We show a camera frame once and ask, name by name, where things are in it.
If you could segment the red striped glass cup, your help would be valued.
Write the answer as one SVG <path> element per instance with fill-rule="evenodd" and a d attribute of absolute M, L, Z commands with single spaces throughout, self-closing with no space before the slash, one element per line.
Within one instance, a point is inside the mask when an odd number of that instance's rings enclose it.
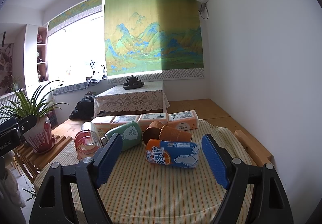
<path fill-rule="evenodd" d="M 98 134 L 92 130 L 79 131 L 74 139 L 77 159 L 81 161 L 86 157 L 93 157 L 96 151 L 101 147 Z"/>

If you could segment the white clear cup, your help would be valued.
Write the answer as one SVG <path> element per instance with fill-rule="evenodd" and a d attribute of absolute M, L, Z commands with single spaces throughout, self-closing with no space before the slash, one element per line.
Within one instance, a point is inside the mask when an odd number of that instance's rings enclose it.
<path fill-rule="evenodd" d="M 92 132 L 92 135 L 98 138 L 101 138 L 106 134 L 105 130 L 97 128 L 96 125 L 91 122 L 84 122 L 80 129 L 81 131 L 89 130 Z"/>

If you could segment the blue orange Arctic Ocean cup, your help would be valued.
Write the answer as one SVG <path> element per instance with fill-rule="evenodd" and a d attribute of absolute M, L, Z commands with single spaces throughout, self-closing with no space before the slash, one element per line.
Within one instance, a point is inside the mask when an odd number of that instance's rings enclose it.
<path fill-rule="evenodd" d="M 151 139 L 146 146 L 146 160 L 157 165 L 195 168 L 200 146 L 193 142 L 169 142 Z"/>

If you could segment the green cup lying down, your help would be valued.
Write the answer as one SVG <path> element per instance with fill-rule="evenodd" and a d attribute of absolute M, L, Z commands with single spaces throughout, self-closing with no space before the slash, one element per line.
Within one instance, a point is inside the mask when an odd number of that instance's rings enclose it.
<path fill-rule="evenodd" d="M 114 133 L 122 137 L 122 151 L 128 150 L 142 142 L 142 130 L 137 122 L 128 122 L 109 130 L 100 138 L 101 144 L 105 146 Z"/>

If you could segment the brown paper cup left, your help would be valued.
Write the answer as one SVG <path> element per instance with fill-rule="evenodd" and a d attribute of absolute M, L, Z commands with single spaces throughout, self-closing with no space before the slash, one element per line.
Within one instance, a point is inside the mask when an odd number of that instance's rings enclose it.
<path fill-rule="evenodd" d="M 149 140 L 151 139 L 159 139 L 159 135 L 161 132 L 162 127 L 164 124 L 162 124 L 159 121 L 152 122 L 147 129 L 142 134 L 142 140 L 147 145 Z"/>

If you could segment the brown paper cup right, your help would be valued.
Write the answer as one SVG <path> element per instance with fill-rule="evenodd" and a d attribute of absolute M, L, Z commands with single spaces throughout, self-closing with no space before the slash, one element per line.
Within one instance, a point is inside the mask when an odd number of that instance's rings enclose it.
<path fill-rule="evenodd" d="M 192 134 L 165 125 L 160 131 L 159 140 L 169 142 L 191 142 Z"/>

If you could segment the striped yellow tablecloth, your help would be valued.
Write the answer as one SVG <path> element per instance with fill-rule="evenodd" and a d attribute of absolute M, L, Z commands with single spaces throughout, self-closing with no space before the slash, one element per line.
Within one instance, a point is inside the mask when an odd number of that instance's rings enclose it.
<path fill-rule="evenodd" d="M 226 190 L 219 185 L 201 150 L 211 134 L 231 157 L 252 165 L 244 147 L 227 128 L 199 120 L 188 130 L 200 146 L 195 168 L 161 166 L 146 161 L 145 145 L 121 152 L 106 184 L 98 190 L 113 223 L 210 223 Z"/>

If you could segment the black device at left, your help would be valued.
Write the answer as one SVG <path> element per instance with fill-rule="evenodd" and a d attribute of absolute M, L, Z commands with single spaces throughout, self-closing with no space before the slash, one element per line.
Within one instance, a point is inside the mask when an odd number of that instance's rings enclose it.
<path fill-rule="evenodd" d="M 1 153 L 0 156 L 7 154 L 21 144 L 22 136 L 37 123 L 35 115 L 28 115 L 17 121 L 11 118 L 1 124 Z"/>

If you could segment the black bag on floor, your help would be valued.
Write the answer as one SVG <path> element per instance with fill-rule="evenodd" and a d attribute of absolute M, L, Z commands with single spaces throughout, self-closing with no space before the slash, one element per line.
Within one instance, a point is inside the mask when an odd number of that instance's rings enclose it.
<path fill-rule="evenodd" d="M 74 107 L 70 120 L 90 120 L 94 117 L 94 95 L 85 96 Z"/>

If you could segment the green spider plant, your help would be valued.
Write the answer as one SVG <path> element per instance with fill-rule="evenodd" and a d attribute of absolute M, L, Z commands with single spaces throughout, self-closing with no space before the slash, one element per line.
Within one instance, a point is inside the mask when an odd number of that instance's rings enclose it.
<path fill-rule="evenodd" d="M 29 115 L 34 115 L 37 120 L 43 118 L 49 112 L 55 109 L 61 109 L 60 105 L 66 105 L 65 102 L 55 103 L 53 100 L 49 100 L 49 95 L 54 91 L 50 89 L 44 93 L 50 84 L 54 82 L 61 82 L 60 80 L 54 80 L 47 82 L 46 84 L 40 84 L 29 98 L 22 90 L 11 89 L 15 95 L 16 100 L 8 100 L 6 104 L 1 103 L 1 118 L 10 119 L 23 119 Z"/>

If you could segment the wooden platform bench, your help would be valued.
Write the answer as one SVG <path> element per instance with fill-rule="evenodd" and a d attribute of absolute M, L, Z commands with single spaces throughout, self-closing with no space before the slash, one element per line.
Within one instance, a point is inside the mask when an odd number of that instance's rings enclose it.
<path fill-rule="evenodd" d="M 198 117 L 211 125 L 228 128 L 241 142 L 252 160 L 259 166 L 273 162 L 273 155 L 226 111 L 210 99 L 171 101 L 168 113 L 195 110 Z"/>

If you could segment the orange tissue pack right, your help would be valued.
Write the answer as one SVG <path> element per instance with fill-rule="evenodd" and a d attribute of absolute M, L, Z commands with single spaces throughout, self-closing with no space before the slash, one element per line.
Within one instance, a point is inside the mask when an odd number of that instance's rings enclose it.
<path fill-rule="evenodd" d="M 199 119 L 195 110 L 177 112 L 168 115 L 168 126 L 181 131 L 199 127 Z"/>

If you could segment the orange tissue pack middle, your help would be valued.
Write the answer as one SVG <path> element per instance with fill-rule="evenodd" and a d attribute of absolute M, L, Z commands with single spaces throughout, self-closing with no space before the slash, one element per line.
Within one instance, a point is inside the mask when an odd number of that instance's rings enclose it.
<path fill-rule="evenodd" d="M 146 130 L 152 122 L 160 122 L 163 125 L 168 124 L 167 113 L 145 113 L 140 116 L 137 123 L 141 127 L 142 131 Z"/>

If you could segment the low table with lace cloth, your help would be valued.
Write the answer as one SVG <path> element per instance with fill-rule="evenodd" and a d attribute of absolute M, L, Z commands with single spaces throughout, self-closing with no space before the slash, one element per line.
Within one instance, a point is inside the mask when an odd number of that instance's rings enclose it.
<path fill-rule="evenodd" d="M 104 112 L 156 111 L 170 107 L 162 81 L 145 82 L 143 87 L 125 90 L 114 86 L 94 98 L 94 115 Z"/>

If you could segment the green landscape roller blind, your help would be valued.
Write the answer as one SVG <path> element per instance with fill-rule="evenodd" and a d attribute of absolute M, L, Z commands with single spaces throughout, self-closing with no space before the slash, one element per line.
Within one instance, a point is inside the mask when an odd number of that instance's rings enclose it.
<path fill-rule="evenodd" d="M 109 77 L 204 77 L 196 0 L 104 0 Z"/>

